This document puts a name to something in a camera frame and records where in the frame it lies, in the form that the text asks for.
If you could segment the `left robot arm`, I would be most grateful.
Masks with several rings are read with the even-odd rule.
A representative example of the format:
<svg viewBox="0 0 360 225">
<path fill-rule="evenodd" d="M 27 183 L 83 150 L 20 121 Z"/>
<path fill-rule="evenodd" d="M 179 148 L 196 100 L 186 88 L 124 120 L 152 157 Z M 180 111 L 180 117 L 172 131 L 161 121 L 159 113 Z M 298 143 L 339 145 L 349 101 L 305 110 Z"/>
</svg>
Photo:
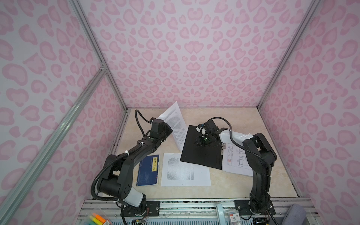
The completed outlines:
<svg viewBox="0 0 360 225">
<path fill-rule="evenodd" d="M 131 216 L 143 217 L 148 213 L 146 195 L 132 187 L 134 167 L 154 153 L 173 132 L 162 119 L 147 120 L 139 110 L 134 114 L 142 138 L 125 153 L 109 155 L 90 188 L 93 199 L 120 204 L 123 218 L 126 217 L 125 210 Z"/>
</svg>

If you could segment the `orange and black folder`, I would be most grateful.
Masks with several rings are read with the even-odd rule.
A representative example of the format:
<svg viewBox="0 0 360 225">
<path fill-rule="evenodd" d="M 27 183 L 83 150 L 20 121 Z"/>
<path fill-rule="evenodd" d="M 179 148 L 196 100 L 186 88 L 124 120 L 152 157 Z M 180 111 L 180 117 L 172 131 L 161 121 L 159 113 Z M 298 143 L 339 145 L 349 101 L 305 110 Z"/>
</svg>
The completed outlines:
<svg viewBox="0 0 360 225">
<path fill-rule="evenodd" d="M 208 146 L 198 145 L 197 138 L 200 136 L 200 133 L 196 128 L 193 125 L 188 127 L 180 161 L 222 170 L 222 142 L 214 142 Z"/>
</svg>

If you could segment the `small red label bag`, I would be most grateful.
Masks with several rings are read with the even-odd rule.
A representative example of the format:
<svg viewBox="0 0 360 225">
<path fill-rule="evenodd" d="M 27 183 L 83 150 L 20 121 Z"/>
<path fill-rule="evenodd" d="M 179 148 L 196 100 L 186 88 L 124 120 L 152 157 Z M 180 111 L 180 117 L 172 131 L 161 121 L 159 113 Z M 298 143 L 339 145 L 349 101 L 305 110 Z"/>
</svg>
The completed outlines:
<svg viewBox="0 0 360 225">
<path fill-rule="evenodd" d="M 227 211 L 230 219 L 231 225 L 240 225 L 241 224 L 241 218 L 237 210 L 228 210 Z"/>
</svg>

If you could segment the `highlighter marker pack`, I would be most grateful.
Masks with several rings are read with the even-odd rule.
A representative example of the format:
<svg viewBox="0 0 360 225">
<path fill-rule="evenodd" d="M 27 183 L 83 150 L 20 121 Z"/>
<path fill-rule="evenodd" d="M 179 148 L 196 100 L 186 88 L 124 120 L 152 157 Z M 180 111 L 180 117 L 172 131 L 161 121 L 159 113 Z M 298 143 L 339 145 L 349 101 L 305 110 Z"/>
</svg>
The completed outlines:
<svg viewBox="0 0 360 225">
<path fill-rule="evenodd" d="M 112 222 L 96 213 L 90 213 L 84 222 L 85 225 L 112 225 Z"/>
</svg>

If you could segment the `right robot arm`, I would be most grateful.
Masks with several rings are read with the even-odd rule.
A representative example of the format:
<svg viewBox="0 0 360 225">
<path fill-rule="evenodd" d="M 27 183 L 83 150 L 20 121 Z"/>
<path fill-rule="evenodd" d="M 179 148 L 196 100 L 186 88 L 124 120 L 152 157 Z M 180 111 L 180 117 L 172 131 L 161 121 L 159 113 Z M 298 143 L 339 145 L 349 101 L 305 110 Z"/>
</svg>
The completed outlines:
<svg viewBox="0 0 360 225">
<path fill-rule="evenodd" d="M 196 144 L 202 148 L 213 143 L 232 144 L 245 152 L 253 172 L 253 184 L 249 194 L 249 209 L 253 215 L 268 213 L 271 218 L 273 205 L 270 196 L 271 173 L 277 155 L 262 133 L 246 135 L 234 132 L 231 124 L 222 117 L 213 117 L 196 128 L 200 133 Z"/>
</svg>

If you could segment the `printed paper sheet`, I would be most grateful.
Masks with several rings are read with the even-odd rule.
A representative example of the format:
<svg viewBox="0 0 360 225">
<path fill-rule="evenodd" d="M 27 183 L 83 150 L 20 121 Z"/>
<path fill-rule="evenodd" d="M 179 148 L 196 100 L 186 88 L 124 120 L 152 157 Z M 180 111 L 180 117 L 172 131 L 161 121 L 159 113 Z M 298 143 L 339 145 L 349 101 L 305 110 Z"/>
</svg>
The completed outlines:
<svg viewBox="0 0 360 225">
<path fill-rule="evenodd" d="M 164 154 L 161 186 L 194 187 L 211 185 L 208 167 L 181 162 L 180 158 L 180 153 Z"/>
</svg>

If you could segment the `grey cloth roll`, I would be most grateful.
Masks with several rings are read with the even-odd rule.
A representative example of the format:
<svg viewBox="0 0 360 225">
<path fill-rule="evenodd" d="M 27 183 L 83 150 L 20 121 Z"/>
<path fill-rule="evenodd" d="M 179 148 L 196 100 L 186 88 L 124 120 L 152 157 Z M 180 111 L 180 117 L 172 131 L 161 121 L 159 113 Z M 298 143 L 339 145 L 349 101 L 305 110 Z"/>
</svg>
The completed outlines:
<svg viewBox="0 0 360 225">
<path fill-rule="evenodd" d="M 281 225 L 302 225 L 306 218 L 305 209 L 299 204 L 292 204 Z"/>
</svg>

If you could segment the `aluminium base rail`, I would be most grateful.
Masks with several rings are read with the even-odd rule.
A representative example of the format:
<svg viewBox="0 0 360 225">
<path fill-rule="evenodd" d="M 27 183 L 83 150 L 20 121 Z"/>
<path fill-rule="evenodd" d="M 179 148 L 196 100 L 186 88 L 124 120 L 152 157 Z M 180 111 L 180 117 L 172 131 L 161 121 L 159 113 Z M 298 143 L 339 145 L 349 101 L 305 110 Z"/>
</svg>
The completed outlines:
<svg viewBox="0 0 360 225">
<path fill-rule="evenodd" d="M 226 224 L 230 224 L 228 210 L 239 210 L 240 203 L 234 198 L 213 199 L 156 199 L 156 210 L 152 210 L 145 218 L 147 225 L 219 225 L 216 204 L 223 206 Z M 305 225 L 321 225 L 320 215 L 309 198 L 276 197 L 272 199 L 274 218 L 281 224 L 292 204 L 299 204 L 306 211 Z M 107 217 L 112 225 L 122 225 L 121 209 L 113 202 L 86 200 L 77 217 L 77 225 L 85 225 L 90 213 L 99 212 Z"/>
</svg>

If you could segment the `blue book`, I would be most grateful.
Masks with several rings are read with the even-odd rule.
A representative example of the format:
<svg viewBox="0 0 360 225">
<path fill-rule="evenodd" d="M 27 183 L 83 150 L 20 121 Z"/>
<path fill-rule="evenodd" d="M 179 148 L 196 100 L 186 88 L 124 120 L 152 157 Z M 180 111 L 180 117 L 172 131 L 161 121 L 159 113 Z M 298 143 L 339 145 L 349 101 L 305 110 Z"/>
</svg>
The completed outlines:
<svg viewBox="0 0 360 225">
<path fill-rule="evenodd" d="M 158 183 L 159 155 L 146 156 L 139 164 L 137 186 L 152 186 Z"/>
</svg>

